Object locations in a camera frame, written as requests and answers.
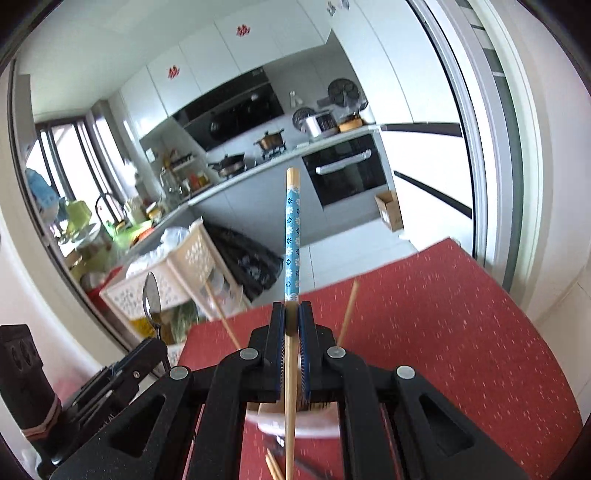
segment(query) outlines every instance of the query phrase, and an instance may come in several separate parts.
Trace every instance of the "red tablecloth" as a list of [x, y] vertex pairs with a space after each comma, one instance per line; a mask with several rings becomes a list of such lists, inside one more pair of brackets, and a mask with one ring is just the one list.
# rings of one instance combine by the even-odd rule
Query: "red tablecloth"
[[[344, 347], [368, 364], [411, 365], [508, 452], [532, 478], [548, 478], [582, 428], [574, 396], [546, 343], [509, 296], [454, 242], [359, 277]], [[302, 296], [338, 336], [352, 280]], [[271, 306], [229, 323], [241, 344]], [[180, 364], [199, 369], [233, 351], [220, 322], [189, 334]], [[297, 440], [297, 453], [342, 478], [338, 440]], [[263, 435], [245, 427], [241, 478], [270, 479]], [[299, 472], [296, 478], [310, 478]]]

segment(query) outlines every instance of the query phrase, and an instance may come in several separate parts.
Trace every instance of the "blue floral pattern on chopstick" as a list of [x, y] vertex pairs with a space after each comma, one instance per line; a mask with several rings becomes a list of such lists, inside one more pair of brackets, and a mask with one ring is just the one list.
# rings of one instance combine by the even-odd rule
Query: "blue floral pattern on chopstick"
[[288, 187], [285, 200], [285, 299], [300, 296], [300, 189]]

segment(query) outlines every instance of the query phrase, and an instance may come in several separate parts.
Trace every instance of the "ceiling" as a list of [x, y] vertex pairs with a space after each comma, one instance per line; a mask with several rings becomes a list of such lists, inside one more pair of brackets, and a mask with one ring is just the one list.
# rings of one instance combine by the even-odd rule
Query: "ceiling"
[[86, 112], [200, 27], [261, 0], [64, 0], [26, 39], [36, 121]]

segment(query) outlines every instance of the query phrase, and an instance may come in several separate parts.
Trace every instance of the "oven handle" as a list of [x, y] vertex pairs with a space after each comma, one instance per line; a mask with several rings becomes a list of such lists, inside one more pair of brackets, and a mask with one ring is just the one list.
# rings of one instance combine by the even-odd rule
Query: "oven handle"
[[343, 160], [336, 161], [334, 163], [329, 163], [328, 165], [322, 165], [321, 167], [316, 167], [316, 173], [318, 175], [327, 175], [329, 173], [334, 173], [335, 171], [343, 170], [348, 165], [353, 165], [354, 163], [360, 163], [363, 160], [367, 160], [371, 157], [372, 151], [368, 148], [366, 151], [353, 155], [349, 158], [344, 158]]

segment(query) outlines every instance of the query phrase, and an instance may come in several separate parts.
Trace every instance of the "spoon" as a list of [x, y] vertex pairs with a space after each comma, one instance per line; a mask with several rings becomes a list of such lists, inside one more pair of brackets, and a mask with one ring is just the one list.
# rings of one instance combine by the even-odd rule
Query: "spoon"
[[[156, 277], [152, 272], [146, 276], [144, 289], [142, 291], [142, 305], [144, 306], [144, 313], [146, 319], [156, 330], [156, 338], [162, 341], [160, 330], [162, 329], [162, 307], [160, 305], [160, 292], [158, 291], [158, 283]], [[162, 362], [165, 372], [170, 371], [170, 362], [168, 358]]]

